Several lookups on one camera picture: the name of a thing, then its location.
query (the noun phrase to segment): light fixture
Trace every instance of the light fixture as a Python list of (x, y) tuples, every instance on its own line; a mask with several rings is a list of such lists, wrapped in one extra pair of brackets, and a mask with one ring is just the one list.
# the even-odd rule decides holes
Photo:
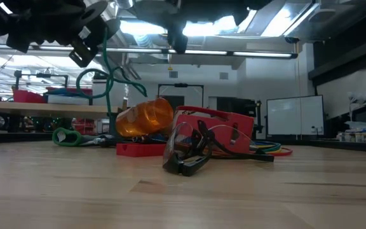
[(158, 25), (153, 25), (147, 22), (127, 22), (122, 20), (119, 28), (123, 33), (138, 36), (166, 33), (166, 29)]
[(309, 4), (303, 8), (301, 13), (292, 18), (290, 11), (283, 7), (278, 14), (272, 19), (262, 37), (278, 37), (281, 35), (288, 36), (297, 26), (299, 26), (313, 11), (319, 7), (319, 3)]
[(250, 10), (248, 16), (246, 17), (246, 19), (244, 19), (244, 21), (242, 21), (239, 25), (238, 25), (238, 33), (239, 32), (245, 32), (248, 29), (249, 24), (251, 23), (252, 19), (254, 19), (255, 14), (257, 13), (256, 10)]
[(0, 95), (13, 95), (12, 92), (0, 92)]
[(186, 50), (185, 54), (227, 55), (227, 51)]
[[(251, 21), (255, 15), (254, 10), (250, 11), (247, 20)], [(192, 23), (187, 22), (186, 26), (183, 28), (182, 33), (186, 36), (213, 36), (218, 35), (222, 31), (230, 31), (236, 28), (236, 24), (233, 16), (222, 17), (213, 22), (199, 22)], [(148, 34), (164, 34), (167, 30), (147, 22), (128, 22), (121, 21), (120, 29), (123, 33), (142, 36)]]
[(155, 48), (107, 48), (107, 52), (161, 53), (162, 50)]
[(234, 52), (233, 55), (239, 56), (239, 57), (292, 58), (292, 56), (294, 54), (291, 54), (291, 53)]
[(216, 35), (217, 31), (213, 27), (213, 23), (192, 23), (187, 22), (183, 29), (185, 36), (213, 36)]
[(5, 6), (4, 3), (0, 3), (0, 7), (5, 11), (7, 14), (12, 14), (12, 11)]
[(292, 26), (290, 26), (287, 30), (286, 30), (286, 32), (284, 32), (283, 33), (283, 35), (285, 35), (285, 36), (288, 36), (294, 29), (296, 29), (297, 28), (297, 26), (299, 26), (303, 21), (304, 21), (304, 19), (306, 19), (312, 12), (314, 12), (316, 9), (317, 9), (317, 7), (319, 7), (320, 6), (320, 4), (319, 3), (316, 3), (316, 4), (314, 4), (314, 5), (312, 5), (312, 7), (310, 7), (310, 9), (307, 11), (307, 12), (305, 12), (305, 14), (303, 14), (295, 23), (293, 23), (293, 25)]
[(281, 36), (292, 25), (290, 12), (285, 7), (282, 8), (276, 16), (272, 19), (262, 37), (278, 37)]
[[(49, 46), (52, 51), (61, 51), (62, 47)], [(6, 45), (0, 45), (0, 49), (6, 49)], [(119, 53), (165, 53), (165, 54), (177, 54), (173, 49), (159, 49), (159, 48), (107, 48), (107, 52), (119, 52)], [(221, 55), (221, 56), (237, 56), (237, 57), (262, 57), (262, 58), (288, 58), (293, 59), (297, 57), (295, 53), (268, 53), (268, 52), (234, 52), (234, 51), (220, 51), (220, 50), (186, 50), (184, 54), (191, 55)]]

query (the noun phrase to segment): red container lid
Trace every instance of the red container lid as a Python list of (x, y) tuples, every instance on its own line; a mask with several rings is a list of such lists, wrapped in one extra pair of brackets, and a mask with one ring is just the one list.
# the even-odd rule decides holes
[(46, 100), (42, 95), (33, 92), (28, 92), (26, 90), (14, 90), (13, 102), (46, 103)]

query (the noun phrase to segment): whiteboard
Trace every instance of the whiteboard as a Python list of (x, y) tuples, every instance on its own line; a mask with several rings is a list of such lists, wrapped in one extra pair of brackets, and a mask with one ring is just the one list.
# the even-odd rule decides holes
[(266, 104), (269, 135), (324, 134), (321, 95), (274, 99)]

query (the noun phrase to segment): red box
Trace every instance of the red box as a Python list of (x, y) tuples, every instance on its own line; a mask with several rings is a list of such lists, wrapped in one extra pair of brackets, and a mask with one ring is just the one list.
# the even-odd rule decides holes
[(42, 95), (33, 92), (28, 92), (25, 90), (14, 90), (13, 102), (46, 103), (46, 100)]
[[(209, 129), (212, 127), (225, 125), (244, 133), (248, 138), (243, 138), (240, 139), (240, 141), (236, 141), (235, 145), (231, 146), (231, 149), (236, 149), (237, 152), (249, 151), (252, 129), (254, 127), (254, 118), (242, 114), (216, 111), (212, 109), (193, 106), (179, 106), (176, 109), (175, 123), (173, 127), (176, 127), (180, 123), (188, 123), (193, 128), (198, 130), (198, 120), (205, 122), (207, 128)], [(220, 144), (229, 146), (231, 144), (232, 133), (226, 132), (226, 129), (224, 128), (214, 130), (215, 133), (216, 131), (218, 131), (218, 136), (224, 136), (218, 139)]]
[(166, 144), (117, 144), (117, 155), (121, 156), (163, 156)]

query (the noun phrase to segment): wooden shelf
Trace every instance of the wooden shelf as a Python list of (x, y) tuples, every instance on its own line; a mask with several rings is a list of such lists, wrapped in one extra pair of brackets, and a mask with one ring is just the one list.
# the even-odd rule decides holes
[[(111, 107), (117, 112), (118, 107)], [(0, 113), (63, 118), (107, 118), (106, 106), (85, 106), (68, 104), (31, 104), (23, 102), (0, 102)]]

